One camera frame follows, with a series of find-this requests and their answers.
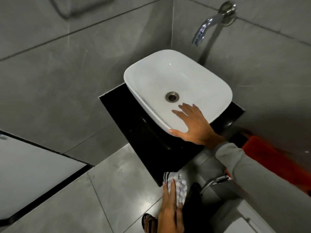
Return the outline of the person's right hand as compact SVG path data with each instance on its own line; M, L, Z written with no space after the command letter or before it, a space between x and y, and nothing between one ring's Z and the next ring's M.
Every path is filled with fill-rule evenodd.
M192 136L191 141L196 145L203 145L208 149L215 149L217 145L226 141L226 139L218 135L203 116L201 110L195 105L193 115L186 115L183 111L172 110L187 126L188 133Z

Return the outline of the person's left hand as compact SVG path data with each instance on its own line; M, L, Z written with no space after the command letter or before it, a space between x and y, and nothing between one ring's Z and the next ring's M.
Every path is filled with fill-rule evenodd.
M162 205L158 214L157 233L184 233L183 220L178 220L178 207L176 206L176 188L172 180L169 193L169 202Z

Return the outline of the white checkered cleaning cloth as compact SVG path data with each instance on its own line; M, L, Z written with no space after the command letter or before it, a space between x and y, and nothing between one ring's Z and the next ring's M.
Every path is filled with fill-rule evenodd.
M184 204L187 196L187 182L178 172L164 172L163 182L167 185L168 192L170 193L171 182L174 180L176 188L176 206L179 207L180 204Z

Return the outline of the person's right forearm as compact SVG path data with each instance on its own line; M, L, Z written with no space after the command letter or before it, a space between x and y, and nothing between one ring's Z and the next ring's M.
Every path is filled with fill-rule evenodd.
M311 233L310 196L248 157L233 143L225 141L217 145L214 154L276 233Z

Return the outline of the black trouser leg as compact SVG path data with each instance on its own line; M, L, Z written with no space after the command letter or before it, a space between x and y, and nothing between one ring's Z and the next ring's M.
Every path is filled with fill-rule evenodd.
M201 185L194 182L187 193L182 207L184 233L213 233L203 206L201 190Z

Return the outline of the metal sink drain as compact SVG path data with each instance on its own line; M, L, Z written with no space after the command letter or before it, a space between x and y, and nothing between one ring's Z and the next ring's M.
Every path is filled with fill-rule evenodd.
M177 102L179 100L179 94L177 92L171 91L165 95L166 101L170 103Z

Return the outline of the black sandal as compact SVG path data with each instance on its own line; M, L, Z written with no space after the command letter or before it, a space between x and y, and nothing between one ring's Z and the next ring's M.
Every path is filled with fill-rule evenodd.
M142 216L142 228L145 233L157 233L158 220L150 215L149 213L145 213Z

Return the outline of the black stone vanity counter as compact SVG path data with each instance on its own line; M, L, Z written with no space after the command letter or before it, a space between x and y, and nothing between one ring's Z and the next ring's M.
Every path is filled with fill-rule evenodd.
M173 137L158 126L137 102L125 83L99 96L108 113L126 137L156 184L164 172L177 172L203 151L212 151Z

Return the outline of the white ceramic basin sink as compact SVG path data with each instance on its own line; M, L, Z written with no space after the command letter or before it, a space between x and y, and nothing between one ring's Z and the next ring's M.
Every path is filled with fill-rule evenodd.
M185 123L172 110L195 104L212 123L231 104L231 88L217 75L175 50L161 50L134 63L124 72L124 81L145 112L158 126L187 132ZM179 100L166 101L168 92Z

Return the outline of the white toilet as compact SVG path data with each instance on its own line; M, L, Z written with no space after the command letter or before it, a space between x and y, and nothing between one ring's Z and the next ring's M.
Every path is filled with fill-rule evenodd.
M243 199L227 200L210 219L213 233L276 233Z

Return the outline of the orange plastic bucket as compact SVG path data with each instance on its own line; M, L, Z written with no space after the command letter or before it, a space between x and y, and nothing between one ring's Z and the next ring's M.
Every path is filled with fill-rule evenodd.
M284 151L273 147L258 136L243 133L233 135L229 142L243 149L247 156L269 171L311 196L311 173L287 157Z

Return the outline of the chrome wall faucet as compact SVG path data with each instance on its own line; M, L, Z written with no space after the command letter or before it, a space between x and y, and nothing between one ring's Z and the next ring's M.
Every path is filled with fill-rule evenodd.
M206 19L200 26L200 28L195 33L192 44L194 46L198 46L203 40L206 35L206 32L212 26L221 24L223 27L230 26L234 21L237 14L237 6L236 3L233 1L226 1L224 2L216 15Z

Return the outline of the white door with black frame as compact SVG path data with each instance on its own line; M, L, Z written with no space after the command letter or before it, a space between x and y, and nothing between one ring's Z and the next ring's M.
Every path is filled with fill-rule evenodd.
M0 228L10 226L92 167L0 130Z

